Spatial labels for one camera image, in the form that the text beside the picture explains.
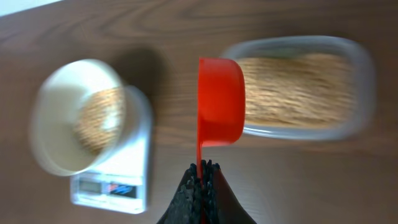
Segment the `red plastic measuring scoop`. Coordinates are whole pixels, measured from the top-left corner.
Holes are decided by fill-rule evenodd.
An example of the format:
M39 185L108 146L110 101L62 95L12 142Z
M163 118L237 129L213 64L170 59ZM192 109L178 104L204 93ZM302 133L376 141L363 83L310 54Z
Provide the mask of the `red plastic measuring scoop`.
M226 58L200 58L197 82L197 174L202 148L227 146L243 133L245 86L240 66Z

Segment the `soybeans in container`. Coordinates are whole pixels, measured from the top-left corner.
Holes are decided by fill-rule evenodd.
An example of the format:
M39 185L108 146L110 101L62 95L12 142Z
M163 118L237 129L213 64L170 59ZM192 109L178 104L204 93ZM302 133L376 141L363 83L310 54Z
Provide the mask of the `soybeans in container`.
M332 128L347 121L357 105L353 68L338 55L248 57L236 62L244 75L246 124Z

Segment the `white ceramic bowl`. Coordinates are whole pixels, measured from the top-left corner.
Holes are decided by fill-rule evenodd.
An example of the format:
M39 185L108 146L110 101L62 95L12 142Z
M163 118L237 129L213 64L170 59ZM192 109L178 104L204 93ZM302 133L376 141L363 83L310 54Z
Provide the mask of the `white ceramic bowl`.
M116 71L96 59L68 63L40 86L30 119L30 146L36 161L48 173L71 176L103 163L118 151L113 141L99 154L84 149L74 126L86 101L107 89L124 89Z

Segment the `soybeans in bowl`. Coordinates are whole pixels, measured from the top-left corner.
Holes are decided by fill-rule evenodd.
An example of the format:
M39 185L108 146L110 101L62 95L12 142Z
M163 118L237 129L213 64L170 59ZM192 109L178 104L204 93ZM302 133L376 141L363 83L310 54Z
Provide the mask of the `soybeans in bowl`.
M73 131L83 149L99 154L115 142L124 115L124 95L110 88L90 95L84 102Z

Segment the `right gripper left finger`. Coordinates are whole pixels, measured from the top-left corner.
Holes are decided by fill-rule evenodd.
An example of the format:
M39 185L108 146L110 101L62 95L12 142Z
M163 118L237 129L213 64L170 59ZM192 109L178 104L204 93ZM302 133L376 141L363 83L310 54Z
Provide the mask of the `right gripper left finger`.
M201 183L197 177L197 166L190 164L168 208L157 224L199 224L201 200Z

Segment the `white digital kitchen scale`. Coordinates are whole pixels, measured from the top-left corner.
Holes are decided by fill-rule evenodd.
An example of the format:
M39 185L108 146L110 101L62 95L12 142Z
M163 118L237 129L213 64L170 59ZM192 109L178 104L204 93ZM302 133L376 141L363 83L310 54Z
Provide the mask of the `white digital kitchen scale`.
M153 112L138 88L125 87L127 113L116 153L70 179L75 205L139 214L147 210Z

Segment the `clear plastic soybean container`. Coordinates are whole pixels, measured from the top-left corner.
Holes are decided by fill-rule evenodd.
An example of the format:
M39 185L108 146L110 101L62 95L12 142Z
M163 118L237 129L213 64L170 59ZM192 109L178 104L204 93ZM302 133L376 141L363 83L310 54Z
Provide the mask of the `clear plastic soybean container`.
M363 129L373 118L376 107L376 72L365 48L357 42L341 37L302 35L249 40L226 49L222 58L237 60L245 57L293 58L305 53L329 53L347 59L353 66L353 84L356 105L353 115L330 128L272 127L244 125L243 132L255 136L294 140L343 139Z

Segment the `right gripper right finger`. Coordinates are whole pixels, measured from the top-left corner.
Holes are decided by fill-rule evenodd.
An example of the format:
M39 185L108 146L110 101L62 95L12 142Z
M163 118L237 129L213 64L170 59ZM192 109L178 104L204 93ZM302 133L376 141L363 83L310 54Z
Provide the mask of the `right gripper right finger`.
M201 161L203 169L203 215L207 224L256 224L243 209L218 163Z

